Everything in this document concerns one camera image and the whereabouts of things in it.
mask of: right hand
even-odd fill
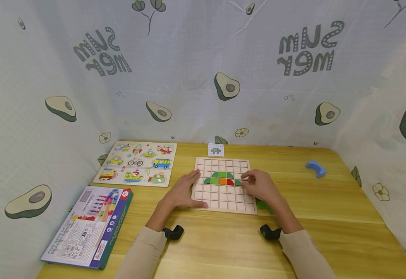
[[[268,205],[282,197],[279,189],[274,185],[269,173],[262,170],[249,170],[242,174],[241,178],[248,178],[248,182],[242,182],[242,187],[256,198],[263,200]]]

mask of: blue block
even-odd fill
[[[316,161],[309,161],[306,165],[306,168],[308,169],[312,169],[316,172],[316,177],[317,178],[321,178],[322,176],[324,176],[327,173],[327,170],[320,165],[318,162]]]

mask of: beige sleeve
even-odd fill
[[[164,232],[143,227],[127,252],[115,279],[151,279],[166,241]]]
[[[280,244],[288,257],[297,279],[335,279],[330,265],[314,246],[306,230],[280,233]]]

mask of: hand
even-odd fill
[[[279,189],[276,188],[269,173],[261,170],[249,170],[241,175],[241,178],[248,178],[248,182],[242,183],[243,188],[256,198],[271,205],[282,198]]]
[[[170,191],[165,194],[163,201],[171,203],[174,208],[208,208],[209,205],[203,201],[192,200],[189,196],[190,186],[200,177],[200,170],[196,169],[189,174],[183,174]]]

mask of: toy box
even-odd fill
[[[132,197],[130,189],[87,186],[41,260],[104,269]]]

